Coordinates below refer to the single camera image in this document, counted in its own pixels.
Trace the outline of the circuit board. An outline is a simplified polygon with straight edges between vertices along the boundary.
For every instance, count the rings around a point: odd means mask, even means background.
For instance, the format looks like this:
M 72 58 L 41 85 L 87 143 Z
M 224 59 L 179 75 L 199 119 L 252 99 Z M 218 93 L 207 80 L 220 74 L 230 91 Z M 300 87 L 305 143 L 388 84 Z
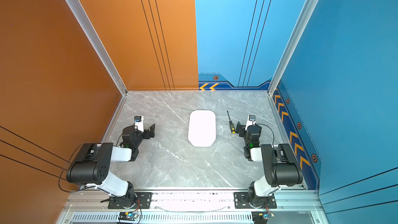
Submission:
M 119 212 L 117 224 L 137 224 L 140 216 L 136 212 Z
M 254 224 L 267 224 L 269 219 L 275 217 L 275 214 L 272 211 L 252 212 L 251 215 Z

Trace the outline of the right circuit board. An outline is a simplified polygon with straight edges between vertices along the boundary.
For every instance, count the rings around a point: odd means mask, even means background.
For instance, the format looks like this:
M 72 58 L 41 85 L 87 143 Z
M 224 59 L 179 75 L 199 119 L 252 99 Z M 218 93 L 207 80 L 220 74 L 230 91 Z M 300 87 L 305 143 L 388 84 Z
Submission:
M 272 211 L 252 212 L 251 215 L 254 224 L 267 224 L 269 219 L 275 217 L 275 214 Z

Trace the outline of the white plastic bin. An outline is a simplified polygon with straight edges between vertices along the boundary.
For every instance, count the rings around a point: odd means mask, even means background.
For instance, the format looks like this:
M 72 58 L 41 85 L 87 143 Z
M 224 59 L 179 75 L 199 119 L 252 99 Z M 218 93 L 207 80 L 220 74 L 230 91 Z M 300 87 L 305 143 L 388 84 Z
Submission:
M 210 147 L 216 140 L 216 115 L 209 110 L 190 114 L 188 140 L 195 147 Z

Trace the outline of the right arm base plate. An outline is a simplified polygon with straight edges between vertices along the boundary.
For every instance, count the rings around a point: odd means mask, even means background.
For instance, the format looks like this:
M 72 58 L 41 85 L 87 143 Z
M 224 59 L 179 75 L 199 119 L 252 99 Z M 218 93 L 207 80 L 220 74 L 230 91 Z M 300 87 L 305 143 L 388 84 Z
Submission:
M 245 208 L 261 208 L 261 209 L 276 209 L 277 204 L 275 196 L 258 197 L 256 195 L 250 196 L 248 192 L 234 192 L 234 204 L 236 209 Z

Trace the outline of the aluminium front rail frame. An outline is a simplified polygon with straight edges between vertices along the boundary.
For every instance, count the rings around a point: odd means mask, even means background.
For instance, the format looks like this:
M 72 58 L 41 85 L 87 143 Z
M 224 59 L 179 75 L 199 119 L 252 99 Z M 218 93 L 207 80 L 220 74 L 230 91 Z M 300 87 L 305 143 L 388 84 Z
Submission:
M 312 190 L 283 189 L 275 196 L 276 209 L 236 209 L 234 192 L 242 189 L 139 189 L 152 192 L 149 209 L 108 209 L 106 194 L 87 190 L 71 194 L 58 224 L 117 224 L 119 212 L 136 212 L 138 224 L 254 224 L 252 212 L 275 214 L 268 224 L 327 224 L 326 213 Z

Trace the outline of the left circuit board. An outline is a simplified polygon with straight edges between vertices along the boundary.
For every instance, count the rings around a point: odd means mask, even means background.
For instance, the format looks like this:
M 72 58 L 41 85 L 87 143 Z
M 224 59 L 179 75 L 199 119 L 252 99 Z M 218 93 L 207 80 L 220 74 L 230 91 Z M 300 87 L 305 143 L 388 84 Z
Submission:
M 117 224 L 137 224 L 140 216 L 136 212 L 119 212 Z

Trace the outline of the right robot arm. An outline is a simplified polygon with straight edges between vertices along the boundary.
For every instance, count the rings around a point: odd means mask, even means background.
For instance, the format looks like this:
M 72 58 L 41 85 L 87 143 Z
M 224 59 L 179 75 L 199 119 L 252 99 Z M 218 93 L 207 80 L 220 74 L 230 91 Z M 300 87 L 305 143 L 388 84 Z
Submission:
M 289 144 L 260 144 L 262 126 L 237 123 L 235 132 L 244 138 L 244 156 L 248 161 L 262 162 L 263 176 L 248 188 L 247 202 L 252 208 L 276 208 L 274 194 L 282 187 L 300 185 L 304 176 Z

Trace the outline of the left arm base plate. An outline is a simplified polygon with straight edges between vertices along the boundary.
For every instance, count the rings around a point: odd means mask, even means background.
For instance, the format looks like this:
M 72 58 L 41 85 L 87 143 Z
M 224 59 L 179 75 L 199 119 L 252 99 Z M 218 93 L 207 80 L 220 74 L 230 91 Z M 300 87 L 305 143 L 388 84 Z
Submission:
M 152 192 L 135 192 L 132 197 L 110 197 L 108 209 L 149 209 Z

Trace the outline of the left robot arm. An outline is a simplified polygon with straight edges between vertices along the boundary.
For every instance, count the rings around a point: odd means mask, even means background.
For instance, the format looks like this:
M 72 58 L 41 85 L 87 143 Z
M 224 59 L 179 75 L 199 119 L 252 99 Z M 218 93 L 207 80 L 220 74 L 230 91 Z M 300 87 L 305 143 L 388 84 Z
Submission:
M 113 143 L 85 142 L 67 169 L 69 183 L 95 188 L 109 195 L 105 202 L 109 208 L 135 209 L 140 207 L 139 196 L 131 182 L 119 178 L 110 171 L 111 162 L 134 162 L 139 155 L 143 140 L 155 137 L 155 124 L 149 129 L 139 129 L 137 123 L 126 127 L 121 135 L 119 146 Z

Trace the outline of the black yellow screwdriver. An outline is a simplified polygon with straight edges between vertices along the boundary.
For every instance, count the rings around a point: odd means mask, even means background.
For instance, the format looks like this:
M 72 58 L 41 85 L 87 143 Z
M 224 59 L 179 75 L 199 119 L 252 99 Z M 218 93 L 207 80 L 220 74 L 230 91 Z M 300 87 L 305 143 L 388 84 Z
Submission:
M 229 118 L 229 126 L 230 126 L 231 133 L 236 133 L 236 131 L 235 131 L 235 126 L 234 126 L 234 124 L 233 124 L 233 121 L 232 121 L 231 118 L 230 118 L 229 111 L 227 111 L 227 114 L 228 114 L 228 118 Z

